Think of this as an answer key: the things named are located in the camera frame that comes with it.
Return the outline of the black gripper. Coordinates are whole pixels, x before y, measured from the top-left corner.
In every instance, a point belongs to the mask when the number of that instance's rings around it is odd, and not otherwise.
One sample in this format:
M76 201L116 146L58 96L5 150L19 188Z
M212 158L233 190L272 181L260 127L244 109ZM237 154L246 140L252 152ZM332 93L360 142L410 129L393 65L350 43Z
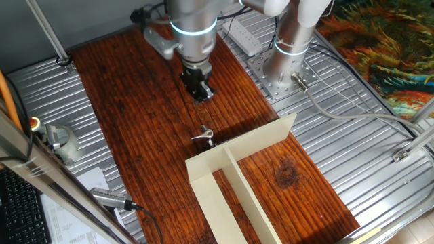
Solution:
M214 96L215 91L208 85L210 77L210 70L203 71L201 69L183 67L180 78L188 88L188 93L196 104L201 104L203 100L210 100Z

